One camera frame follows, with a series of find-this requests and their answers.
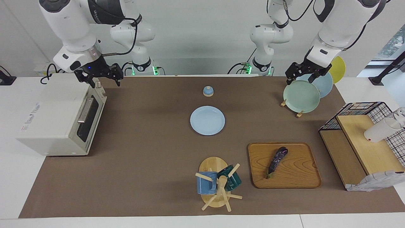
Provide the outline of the cream toaster oven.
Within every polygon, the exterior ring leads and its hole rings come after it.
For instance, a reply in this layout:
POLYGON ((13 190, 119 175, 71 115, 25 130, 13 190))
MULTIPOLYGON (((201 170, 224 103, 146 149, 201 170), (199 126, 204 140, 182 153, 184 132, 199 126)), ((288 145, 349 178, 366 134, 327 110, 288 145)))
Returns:
POLYGON ((93 82, 52 75, 16 140, 43 156, 86 156, 107 100, 100 80, 93 82))

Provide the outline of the dark purple eggplant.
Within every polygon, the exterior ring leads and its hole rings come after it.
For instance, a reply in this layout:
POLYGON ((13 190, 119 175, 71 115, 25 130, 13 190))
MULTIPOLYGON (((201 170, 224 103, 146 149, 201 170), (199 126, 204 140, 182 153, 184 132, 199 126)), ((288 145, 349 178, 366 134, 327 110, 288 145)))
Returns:
POLYGON ((266 179, 272 178, 277 166, 279 165, 280 161, 288 154, 288 149, 285 146, 280 147, 277 152, 275 153, 272 161, 267 170, 266 179))

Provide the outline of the light blue plate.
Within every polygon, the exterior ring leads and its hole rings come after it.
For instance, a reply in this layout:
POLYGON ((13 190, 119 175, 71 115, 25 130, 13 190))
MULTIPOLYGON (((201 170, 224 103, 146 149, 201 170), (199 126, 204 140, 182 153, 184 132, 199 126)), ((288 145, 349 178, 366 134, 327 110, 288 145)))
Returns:
POLYGON ((225 127, 226 119, 221 110, 213 106, 201 106, 190 116, 191 128, 203 135, 213 136, 225 127))

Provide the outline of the pale blue racked plate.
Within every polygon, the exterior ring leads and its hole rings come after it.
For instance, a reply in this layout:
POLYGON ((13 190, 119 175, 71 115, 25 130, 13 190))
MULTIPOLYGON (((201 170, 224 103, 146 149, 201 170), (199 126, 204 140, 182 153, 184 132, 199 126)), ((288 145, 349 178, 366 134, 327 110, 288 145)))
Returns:
POLYGON ((299 80, 306 81, 305 89, 300 92, 300 97, 310 100, 315 100, 318 97, 319 100, 330 93, 333 87, 332 76, 327 73, 325 76, 318 77, 313 83, 309 83, 309 76, 311 74, 305 74, 299 77, 299 80))

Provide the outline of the pale green plate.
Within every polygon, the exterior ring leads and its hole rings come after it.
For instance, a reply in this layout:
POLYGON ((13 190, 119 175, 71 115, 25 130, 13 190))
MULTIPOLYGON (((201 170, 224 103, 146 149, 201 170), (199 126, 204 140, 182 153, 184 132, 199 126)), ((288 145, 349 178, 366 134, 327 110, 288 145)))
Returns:
POLYGON ((287 107, 296 113, 314 111, 320 103, 320 92, 315 85, 307 81, 296 80, 287 85, 283 91, 287 107))

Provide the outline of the yellow plate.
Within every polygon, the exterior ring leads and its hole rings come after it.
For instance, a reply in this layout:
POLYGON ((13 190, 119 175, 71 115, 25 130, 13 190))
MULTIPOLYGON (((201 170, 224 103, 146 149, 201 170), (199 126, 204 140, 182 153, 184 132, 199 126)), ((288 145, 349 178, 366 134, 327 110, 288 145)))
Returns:
POLYGON ((346 72, 346 64, 340 56, 335 57, 331 62, 331 68, 329 69, 329 73, 332 76, 333 84, 339 82, 346 72))

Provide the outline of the wooden plate rack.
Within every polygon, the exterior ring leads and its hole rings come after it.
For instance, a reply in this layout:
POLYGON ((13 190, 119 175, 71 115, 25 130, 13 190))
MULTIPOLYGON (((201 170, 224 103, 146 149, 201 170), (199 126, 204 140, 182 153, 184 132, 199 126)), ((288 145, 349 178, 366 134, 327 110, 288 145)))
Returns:
POLYGON ((296 113, 296 115, 295 115, 296 118, 301 118, 303 113, 304 113, 304 110, 301 110, 300 112, 298 112, 296 106, 294 106, 291 102, 289 102, 288 99, 283 100, 281 102, 280 106, 282 108, 288 108, 289 110, 295 112, 296 113))

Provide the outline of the black clamp stand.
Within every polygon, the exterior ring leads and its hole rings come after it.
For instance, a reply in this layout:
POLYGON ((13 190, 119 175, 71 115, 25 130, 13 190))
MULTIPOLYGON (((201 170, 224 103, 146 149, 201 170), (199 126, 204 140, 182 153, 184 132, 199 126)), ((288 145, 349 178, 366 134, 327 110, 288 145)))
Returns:
POLYGON ((384 69, 378 76, 368 77, 371 84, 374 86, 383 86, 382 79, 390 74, 395 72, 394 69, 400 69, 405 66, 405 51, 403 51, 386 69, 384 69))

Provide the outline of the white plastic cup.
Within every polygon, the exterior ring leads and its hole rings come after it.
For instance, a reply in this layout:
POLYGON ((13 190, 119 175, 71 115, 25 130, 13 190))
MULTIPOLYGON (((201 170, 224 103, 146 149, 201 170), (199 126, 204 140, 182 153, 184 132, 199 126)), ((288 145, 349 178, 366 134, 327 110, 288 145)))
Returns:
POLYGON ((384 118, 364 132, 364 137, 372 142, 377 143, 391 136, 402 128, 399 121, 394 118, 384 118))

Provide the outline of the brown table mat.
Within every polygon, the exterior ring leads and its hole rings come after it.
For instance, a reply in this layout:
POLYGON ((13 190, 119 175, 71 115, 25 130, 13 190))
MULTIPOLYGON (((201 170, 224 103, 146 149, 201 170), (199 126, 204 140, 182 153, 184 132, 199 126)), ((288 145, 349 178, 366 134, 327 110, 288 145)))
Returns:
POLYGON ((202 211, 195 172, 207 157, 239 163, 242 184, 232 193, 232 215, 404 212, 395 188, 348 192, 318 129, 344 101, 336 88, 313 112, 296 118, 280 106, 283 77, 128 77, 120 87, 102 79, 107 101, 88 156, 47 157, 20 218, 188 216, 202 211), (214 95, 206 97, 203 88, 214 95), (203 136, 191 113, 213 106, 223 130, 203 136), (261 142, 304 142, 322 185, 315 189, 258 189, 251 182, 247 147, 261 142))

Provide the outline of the wooden serving tray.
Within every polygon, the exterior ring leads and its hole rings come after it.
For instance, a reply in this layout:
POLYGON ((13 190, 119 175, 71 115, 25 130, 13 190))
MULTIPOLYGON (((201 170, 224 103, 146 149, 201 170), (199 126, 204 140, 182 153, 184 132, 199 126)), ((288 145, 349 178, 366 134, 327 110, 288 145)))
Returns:
POLYGON ((304 142, 255 142, 247 148, 251 179, 256 188, 318 188, 322 185, 311 148, 304 142), (281 147, 286 147, 288 154, 268 178, 272 159, 281 147))

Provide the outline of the wooden mug tree stand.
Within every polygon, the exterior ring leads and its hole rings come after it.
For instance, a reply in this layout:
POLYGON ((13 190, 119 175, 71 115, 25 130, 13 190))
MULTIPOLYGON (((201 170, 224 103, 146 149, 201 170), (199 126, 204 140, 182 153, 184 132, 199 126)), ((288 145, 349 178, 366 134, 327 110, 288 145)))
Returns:
MULTIPOLYGON (((220 170, 229 166, 223 159, 219 157, 208 157, 207 159, 203 160, 200 164, 198 172, 219 172, 220 170)), ((229 173, 229 177, 233 175, 234 172, 239 168, 239 164, 234 165, 234 169, 229 173)), ((195 173, 195 177, 201 177, 208 181, 213 181, 210 177, 205 175, 201 175, 198 172, 195 173)), ((231 206, 229 204, 230 198, 242 199, 242 196, 234 195, 231 191, 226 191, 224 189, 225 184, 227 183, 227 178, 225 176, 220 176, 219 179, 216 179, 217 188, 216 193, 213 195, 201 195, 201 198, 204 202, 204 206, 202 210, 206 210, 208 207, 212 208, 220 208, 222 206, 226 206, 227 211, 231 212, 231 206)))

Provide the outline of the dark green ceramic mug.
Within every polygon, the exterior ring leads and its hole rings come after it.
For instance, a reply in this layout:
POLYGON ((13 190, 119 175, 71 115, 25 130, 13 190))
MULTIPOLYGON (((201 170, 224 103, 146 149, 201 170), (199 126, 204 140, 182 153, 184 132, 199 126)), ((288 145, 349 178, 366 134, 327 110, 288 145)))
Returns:
POLYGON ((237 172, 234 172, 233 175, 231 177, 229 177, 229 173, 234 169, 234 166, 231 164, 229 166, 227 166, 226 168, 220 170, 217 173, 217 178, 219 179, 220 176, 225 176, 227 178, 227 183, 225 184, 224 189, 226 191, 232 191, 234 189, 236 189, 241 183, 241 179, 239 177, 239 175, 237 174, 237 172))

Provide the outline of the grey marbled paper wrap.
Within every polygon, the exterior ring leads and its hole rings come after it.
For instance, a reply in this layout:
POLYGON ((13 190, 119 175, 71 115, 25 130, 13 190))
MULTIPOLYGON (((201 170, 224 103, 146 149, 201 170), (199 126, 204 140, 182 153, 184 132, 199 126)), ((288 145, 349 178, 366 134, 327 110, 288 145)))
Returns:
POLYGON ((346 184, 347 191, 370 192, 381 190, 405 182, 405 172, 395 172, 393 170, 376 172, 367 175, 359 184, 346 184))

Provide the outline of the black desk mount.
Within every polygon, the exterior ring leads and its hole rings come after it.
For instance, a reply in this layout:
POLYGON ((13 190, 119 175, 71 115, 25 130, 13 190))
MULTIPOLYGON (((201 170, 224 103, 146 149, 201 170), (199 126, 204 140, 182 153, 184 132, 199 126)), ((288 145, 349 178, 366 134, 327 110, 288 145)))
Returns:
POLYGON ((10 86, 16 81, 16 76, 12 76, 7 69, 0 65, 0 86, 10 86))

